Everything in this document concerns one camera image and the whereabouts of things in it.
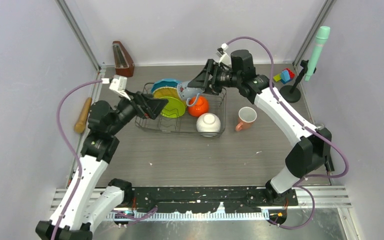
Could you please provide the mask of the grey blue mug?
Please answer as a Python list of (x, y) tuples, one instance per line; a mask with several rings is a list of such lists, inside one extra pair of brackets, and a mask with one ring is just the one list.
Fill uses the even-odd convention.
[(185, 101), (185, 104), (188, 107), (194, 106), (198, 102), (199, 96), (204, 92), (202, 88), (190, 87), (190, 82), (190, 80), (183, 81), (176, 86), (176, 92), (178, 97), (182, 101)]

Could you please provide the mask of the lime green plate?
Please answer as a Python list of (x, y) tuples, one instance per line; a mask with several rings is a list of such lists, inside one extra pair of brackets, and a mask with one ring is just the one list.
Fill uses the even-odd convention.
[(160, 115), (170, 119), (182, 117), (186, 112), (186, 105), (176, 97), (163, 96), (160, 99), (168, 100)]

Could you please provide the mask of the orange bowl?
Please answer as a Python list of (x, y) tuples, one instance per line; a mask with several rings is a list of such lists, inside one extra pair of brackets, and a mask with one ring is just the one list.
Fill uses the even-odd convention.
[(187, 111), (191, 116), (198, 118), (210, 111), (210, 104), (205, 97), (199, 96), (196, 104), (193, 106), (188, 106)]

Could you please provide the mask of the black wire dish rack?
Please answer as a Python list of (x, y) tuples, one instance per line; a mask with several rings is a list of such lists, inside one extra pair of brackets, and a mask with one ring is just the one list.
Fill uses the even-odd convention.
[[(219, 95), (203, 95), (209, 101), (209, 112), (220, 119), (220, 130), (210, 132), (208, 134), (210, 137), (220, 137), (226, 129), (226, 95), (227, 90), (225, 88)], [(178, 118), (168, 118), (162, 115), (159, 115), (156, 119), (136, 117), (135, 125), (139, 129), (151, 133), (203, 136), (204, 134), (196, 128), (197, 119), (197, 117), (186, 112)]]

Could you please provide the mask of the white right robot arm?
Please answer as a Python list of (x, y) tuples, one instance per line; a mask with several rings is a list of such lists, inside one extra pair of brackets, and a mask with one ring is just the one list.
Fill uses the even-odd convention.
[(270, 79), (256, 73), (252, 54), (245, 49), (230, 55), (231, 66), (208, 59), (202, 71), (186, 87), (197, 93), (218, 95), (223, 88), (236, 88), (241, 96), (265, 112), (282, 130), (292, 149), (284, 168), (264, 189), (271, 205), (279, 205), (286, 193), (312, 171), (325, 165), (330, 157), (331, 132), (318, 129), (305, 120), (280, 96)]

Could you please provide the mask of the white bowl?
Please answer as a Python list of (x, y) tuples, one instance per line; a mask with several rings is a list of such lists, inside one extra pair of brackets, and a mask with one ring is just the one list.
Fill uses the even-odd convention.
[(196, 130), (203, 137), (217, 137), (221, 130), (221, 121), (213, 113), (204, 113), (196, 121)]

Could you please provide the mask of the blue polka dot plate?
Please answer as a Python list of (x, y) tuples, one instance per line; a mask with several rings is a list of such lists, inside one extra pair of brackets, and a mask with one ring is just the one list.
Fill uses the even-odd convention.
[(174, 78), (163, 78), (153, 83), (151, 88), (151, 93), (153, 94), (157, 89), (163, 88), (163, 87), (176, 88), (177, 85), (180, 83), (181, 81)]

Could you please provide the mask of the pink mug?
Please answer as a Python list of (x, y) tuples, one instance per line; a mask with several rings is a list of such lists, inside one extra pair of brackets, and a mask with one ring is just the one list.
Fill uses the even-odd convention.
[(237, 132), (249, 129), (257, 119), (257, 112), (248, 106), (242, 107), (238, 111), (238, 123), (235, 127)]

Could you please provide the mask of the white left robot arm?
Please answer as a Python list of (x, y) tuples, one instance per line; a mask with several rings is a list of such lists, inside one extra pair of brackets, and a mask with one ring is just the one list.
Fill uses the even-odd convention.
[(128, 207), (133, 202), (132, 184), (114, 178), (104, 192), (89, 203), (120, 143), (116, 134), (135, 117), (156, 119), (169, 102), (140, 91), (128, 95), (130, 99), (121, 97), (116, 107), (105, 100), (90, 106), (89, 134), (78, 155), (74, 179), (50, 219), (38, 222), (35, 232), (40, 239), (91, 240), (96, 228), (115, 207)]

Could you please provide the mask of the yellow woven pattern plate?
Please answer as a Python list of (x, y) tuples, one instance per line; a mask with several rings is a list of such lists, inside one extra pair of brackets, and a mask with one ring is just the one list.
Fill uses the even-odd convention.
[(177, 93), (177, 89), (175, 87), (159, 87), (155, 91), (153, 91), (152, 94), (155, 98), (172, 97), (180, 99)]

